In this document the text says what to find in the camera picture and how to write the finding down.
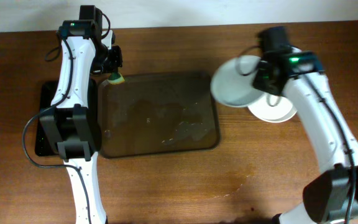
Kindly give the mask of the green and yellow sponge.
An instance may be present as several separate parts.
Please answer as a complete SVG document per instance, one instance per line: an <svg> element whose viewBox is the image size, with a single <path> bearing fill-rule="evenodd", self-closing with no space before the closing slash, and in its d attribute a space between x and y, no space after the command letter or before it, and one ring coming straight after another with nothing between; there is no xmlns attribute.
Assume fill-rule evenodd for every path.
<svg viewBox="0 0 358 224"><path fill-rule="evenodd" d="M107 79L108 83L111 85L118 85L125 82L124 77L120 72L112 72Z"/></svg>

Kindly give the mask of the white plate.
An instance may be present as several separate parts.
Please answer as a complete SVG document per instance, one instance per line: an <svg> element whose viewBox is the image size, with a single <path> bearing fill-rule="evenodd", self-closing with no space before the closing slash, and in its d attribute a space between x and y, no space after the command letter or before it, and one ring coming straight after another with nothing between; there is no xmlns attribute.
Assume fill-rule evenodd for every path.
<svg viewBox="0 0 358 224"><path fill-rule="evenodd" d="M282 123L296 115L295 106L283 96L265 93L259 100L248 106L250 112L269 123Z"/></svg>

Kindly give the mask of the pale blue plate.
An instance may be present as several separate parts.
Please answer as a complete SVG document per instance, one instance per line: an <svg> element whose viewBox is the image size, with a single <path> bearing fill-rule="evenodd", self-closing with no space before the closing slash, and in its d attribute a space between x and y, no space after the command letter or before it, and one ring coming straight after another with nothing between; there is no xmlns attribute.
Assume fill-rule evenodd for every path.
<svg viewBox="0 0 358 224"><path fill-rule="evenodd" d="M244 55L223 63L211 79L210 90L215 101L232 108L245 108L261 99L264 92L252 86L256 72L243 76L236 69L238 65L242 71L250 72L259 60L258 56Z"/></svg>

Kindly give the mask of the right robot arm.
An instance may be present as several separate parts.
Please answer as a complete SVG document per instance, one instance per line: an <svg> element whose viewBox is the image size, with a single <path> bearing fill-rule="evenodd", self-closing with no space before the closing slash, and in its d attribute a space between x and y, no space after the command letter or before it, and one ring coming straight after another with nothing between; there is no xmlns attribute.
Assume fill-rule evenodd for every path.
<svg viewBox="0 0 358 224"><path fill-rule="evenodd" d="M302 202L275 215L273 223L349 223L358 218L358 142L317 56L291 46L263 49L253 86L293 104L319 165L320 175L303 189Z"/></svg>

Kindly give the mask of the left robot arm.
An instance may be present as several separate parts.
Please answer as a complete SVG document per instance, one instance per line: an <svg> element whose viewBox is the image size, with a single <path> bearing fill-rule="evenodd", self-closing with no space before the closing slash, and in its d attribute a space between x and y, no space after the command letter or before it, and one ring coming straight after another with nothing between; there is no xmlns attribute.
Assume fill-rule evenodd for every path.
<svg viewBox="0 0 358 224"><path fill-rule="evenodd" d="M101 128L91 106L90 76L111 74L123 82L118 46L106 46L108 37L97 19L64 21L58 29L62 66L50 108L39 121L50 147L57 152L70 178L76 223L107 223L99 191L97 161L101 150Z"/></svg>

